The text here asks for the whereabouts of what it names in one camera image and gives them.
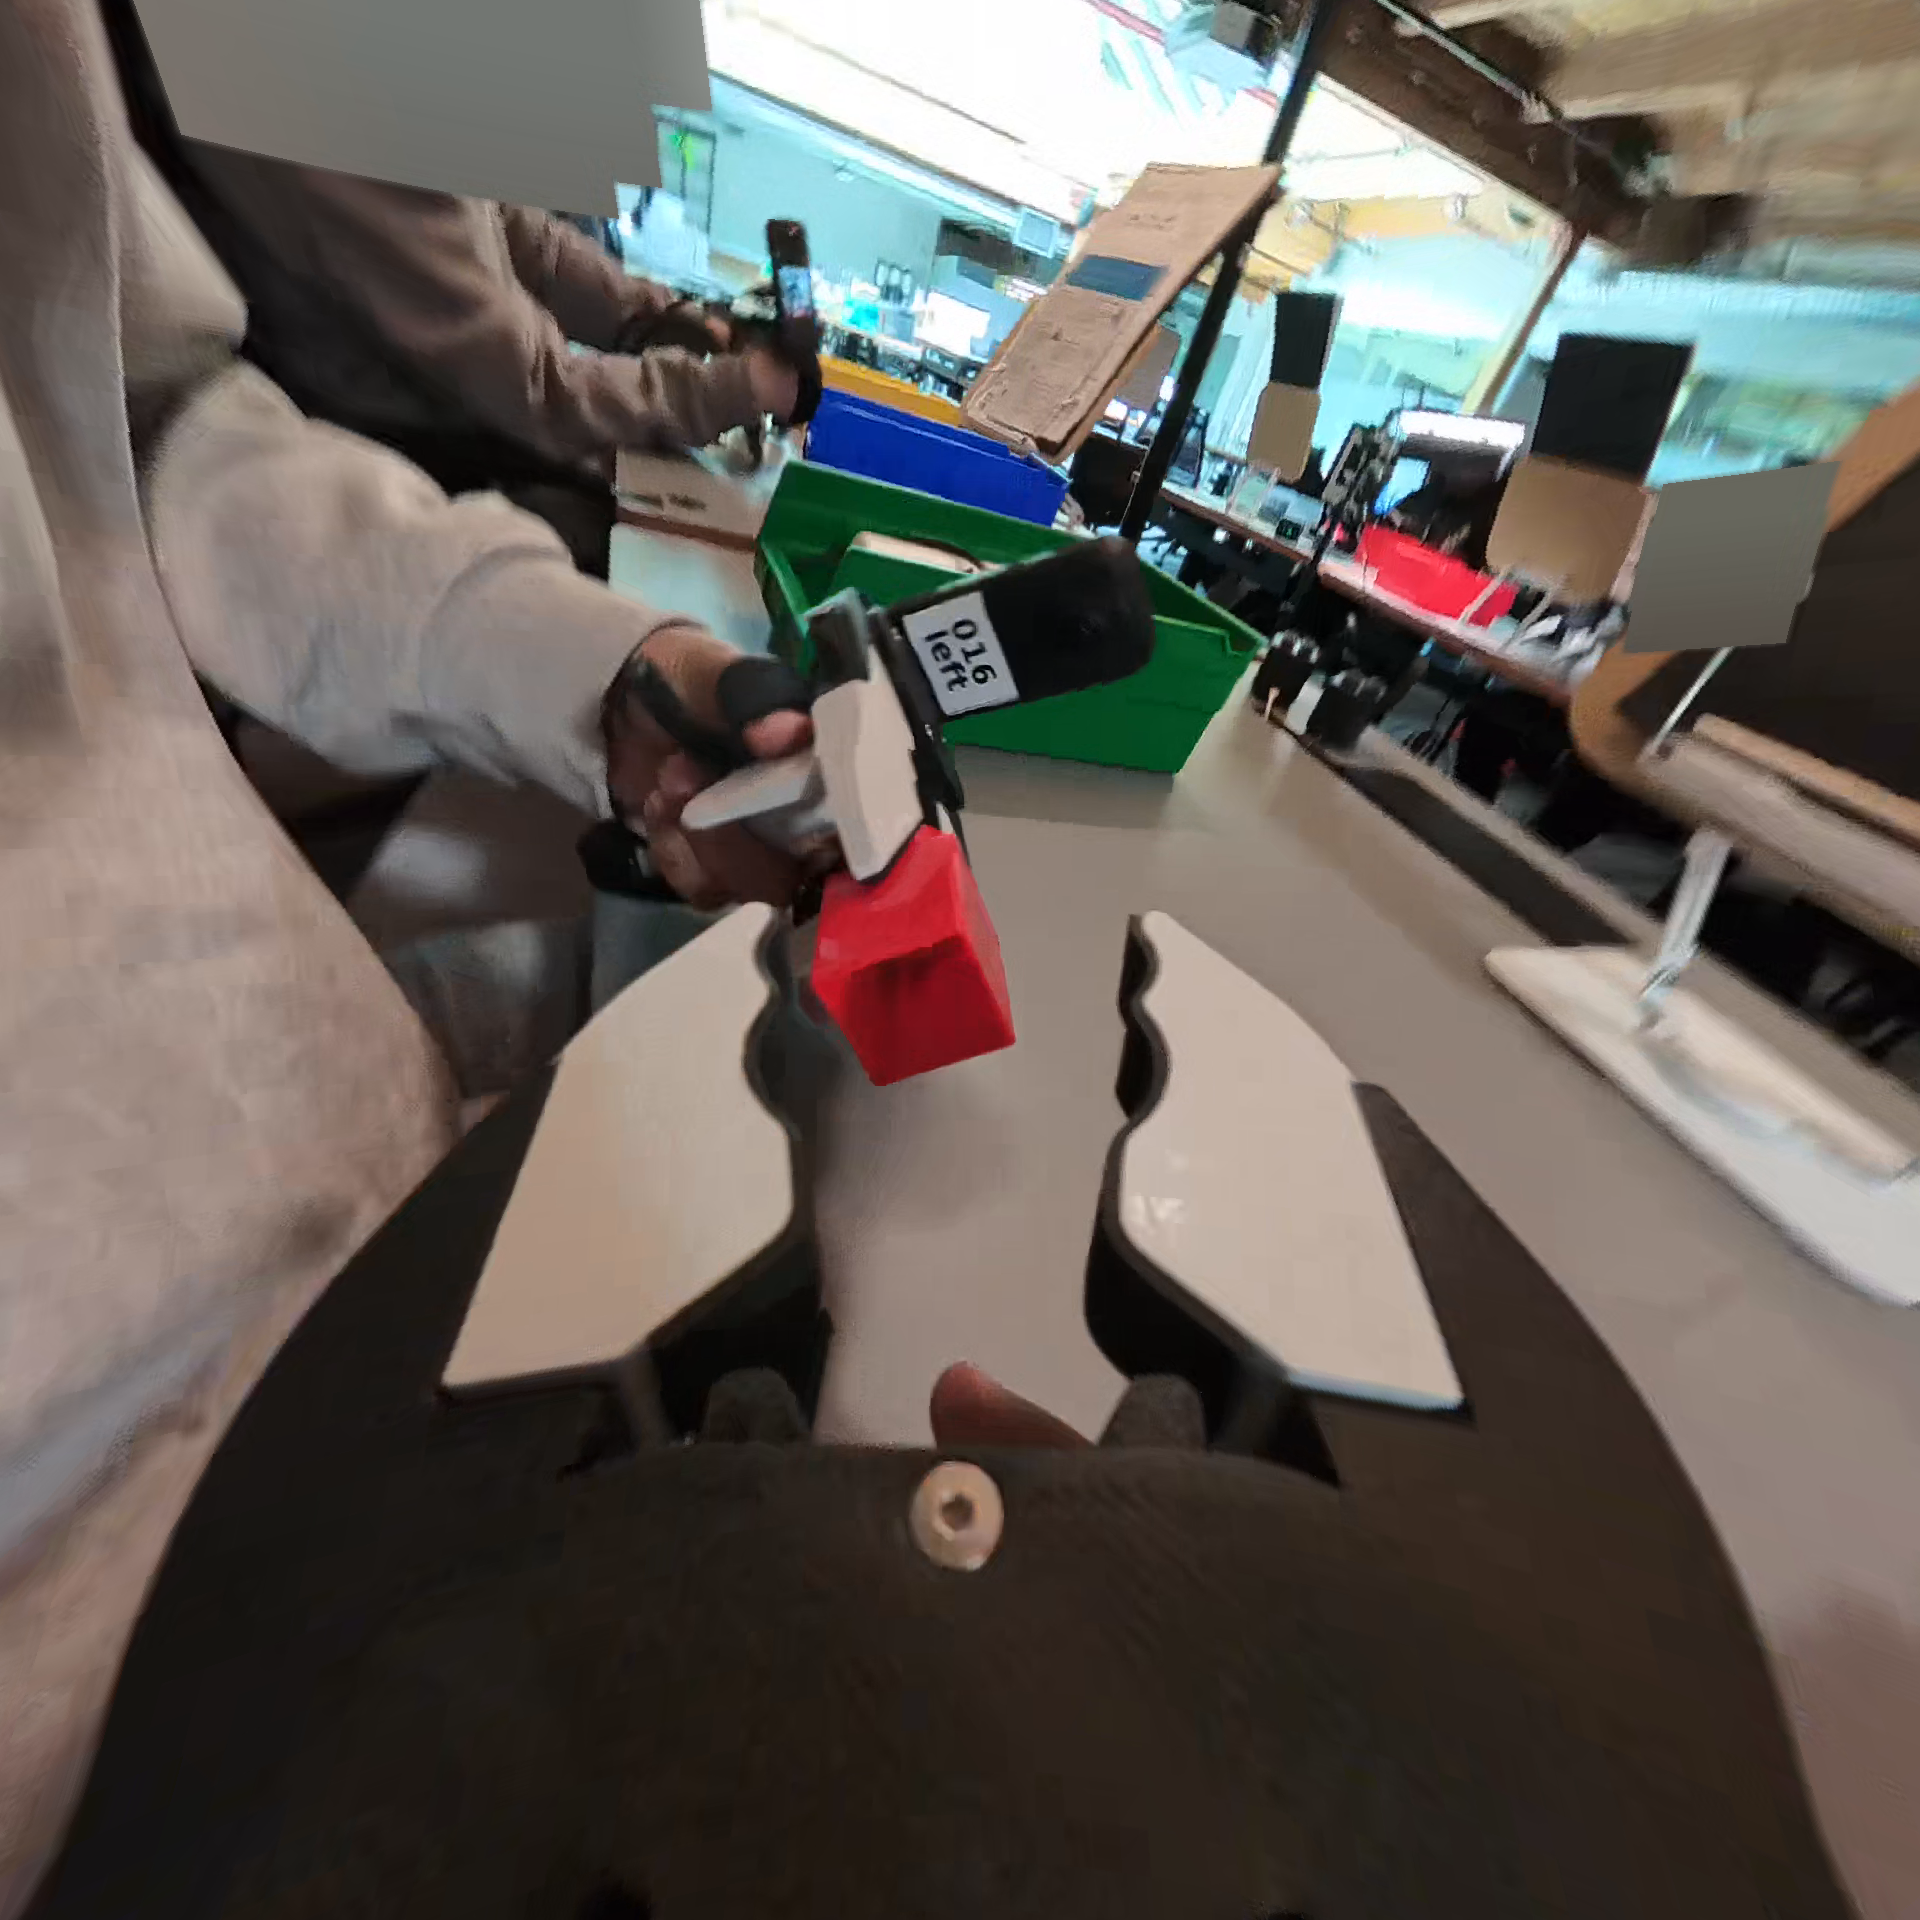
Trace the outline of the cardboard sheet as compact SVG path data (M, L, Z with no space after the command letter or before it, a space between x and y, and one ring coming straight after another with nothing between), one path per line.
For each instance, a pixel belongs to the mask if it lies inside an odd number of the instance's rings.
M1258 227L1280 171L1277 163L1143 167L970 383L962 426L1051 465L1072 458L1175 297L1243 227Z

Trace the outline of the black pole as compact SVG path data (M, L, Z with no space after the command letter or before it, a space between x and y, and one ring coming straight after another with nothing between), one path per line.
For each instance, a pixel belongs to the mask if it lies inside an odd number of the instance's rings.
M1168 469L1181 451L1186 424L1205 383L1205 373L1208 370L1229 306L1237 297L1246 258L1251 251L1264 216L1277 203L1283 161L1304 116L1311 85L1322 71L1334 26L1344 12L1344 3L1302 5L1301 31L1288 53L1287 88L1280 96L1275 121L1258 154L1261 167L1271 171L1271 183L1266 185L1264 196L1237 219L1237 227L1229 229L1227 241L1215 253L1214 282L1207 291L1201 313L1175 375L1171 396L1161 409L1159 429L1144 451L1133 491L1129 493L1126 509L1120 520L1117 536L1130 546L1141 545L1152 508L1159 503L1168 480Z

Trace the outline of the red toy block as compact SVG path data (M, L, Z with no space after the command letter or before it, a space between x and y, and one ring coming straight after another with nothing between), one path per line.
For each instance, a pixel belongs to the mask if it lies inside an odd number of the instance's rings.
M1017 1042L999 933L945 827L919 827L874 880L826 879L809 983L874 1088Z

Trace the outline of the white laptop stand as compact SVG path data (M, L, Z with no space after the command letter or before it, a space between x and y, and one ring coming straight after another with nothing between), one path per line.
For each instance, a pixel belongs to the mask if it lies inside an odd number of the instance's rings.
M1917 1307L1917 1157L1683 977L1733 842L1698 827L1649 955L1505 947L1487 977L1837 1283Z

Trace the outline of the red plastic bin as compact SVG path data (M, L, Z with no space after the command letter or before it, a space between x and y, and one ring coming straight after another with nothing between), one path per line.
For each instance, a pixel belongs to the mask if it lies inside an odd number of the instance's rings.
M1375 595L1464 627L1507 617L1520 593L1503 576L1478 572L1383 522L1360 531L1352 561Z

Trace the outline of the laptop computer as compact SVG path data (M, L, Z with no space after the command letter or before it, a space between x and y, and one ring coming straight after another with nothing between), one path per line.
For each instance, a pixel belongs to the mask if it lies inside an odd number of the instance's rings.
M1917 953L1917 388L1842 447L1829 525L1786 642L1729 655L1655 744L1711 652L1615 642L1567 724L1589 773L1711 827L1818 906Z

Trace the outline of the person's right hand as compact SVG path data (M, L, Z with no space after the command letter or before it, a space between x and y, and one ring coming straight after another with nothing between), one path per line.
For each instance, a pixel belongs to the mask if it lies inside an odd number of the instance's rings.
M1089 1440L1055 1412L1018 1397L970 1363L953 1363L927 1393L927 1427L941 1451L1088 1449Z

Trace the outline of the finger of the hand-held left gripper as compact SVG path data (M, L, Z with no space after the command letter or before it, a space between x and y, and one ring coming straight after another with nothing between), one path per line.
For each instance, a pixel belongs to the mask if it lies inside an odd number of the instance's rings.
M854 882L880 880L926 823L913 735L887 677L830 687L810 706L810 744L754 760L681 811L690 833L746 827L784 853L835 848Z

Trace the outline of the yellow plastic bin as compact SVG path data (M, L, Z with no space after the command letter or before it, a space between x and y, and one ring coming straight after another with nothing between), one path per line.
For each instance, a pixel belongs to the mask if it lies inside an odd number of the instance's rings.
M913 383L826 354L821 361L822 388L849 400L863 400L936 426L960 426L960 408Z

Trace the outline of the person's left hand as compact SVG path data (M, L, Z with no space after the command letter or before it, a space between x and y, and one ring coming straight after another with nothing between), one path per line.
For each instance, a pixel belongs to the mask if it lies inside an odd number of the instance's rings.
M603 703L611 815L643 843L657 884L672 899L707 912L746 903L787 908L841 867L831 839L787 853L742 826L683 826L686 805L725 765L697 754L661 724L634 691L643 677L672 691L695 729L728 735L750 760L778 762L810 746L803 706L761 706L746 722L728 721L719 691L735 666L765 666L765 658L745 657L704 627L677 619L639 642Z

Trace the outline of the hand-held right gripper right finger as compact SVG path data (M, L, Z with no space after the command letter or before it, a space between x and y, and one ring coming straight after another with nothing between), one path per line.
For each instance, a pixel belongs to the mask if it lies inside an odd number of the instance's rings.
M1450 1418L1467 1405L1352 1073L1161 911L1125 933L1088 1330L1117 1372Z

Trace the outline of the green plastic bin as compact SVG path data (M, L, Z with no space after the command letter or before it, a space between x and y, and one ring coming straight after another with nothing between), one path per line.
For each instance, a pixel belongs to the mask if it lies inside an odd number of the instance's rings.
M771 652L809 672L801 623L858 532L954 546L984 569L1043 559L1082 536L960 508L818 465L784 467L755 540ZM1157 568L1143 568L1157 650L1130 679L947 722L947 740L995 752L1177 775L1240 683L1258 636Z

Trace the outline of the white box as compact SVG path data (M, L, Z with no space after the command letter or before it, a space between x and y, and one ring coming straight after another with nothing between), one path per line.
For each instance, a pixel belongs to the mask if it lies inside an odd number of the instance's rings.
M947 545L858 532L833 565L830 593L854 593L872 608L889 608L983 572L978 561Z

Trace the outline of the person's left forearm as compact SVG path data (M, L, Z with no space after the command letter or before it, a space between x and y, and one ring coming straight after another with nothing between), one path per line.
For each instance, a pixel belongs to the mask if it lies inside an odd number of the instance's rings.
M443 493L248 367L167 426L141 508L190 663L250 717L352 773L443 762L610 815L607 692L674 623L537 516Z

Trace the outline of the blue plastic bin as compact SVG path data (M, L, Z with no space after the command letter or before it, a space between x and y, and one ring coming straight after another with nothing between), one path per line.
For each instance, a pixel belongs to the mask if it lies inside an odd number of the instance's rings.
M806 426L803 453L841 474L1034 525L1054 525L1069 491L1065 472L1033 456L833 388L822 392Z

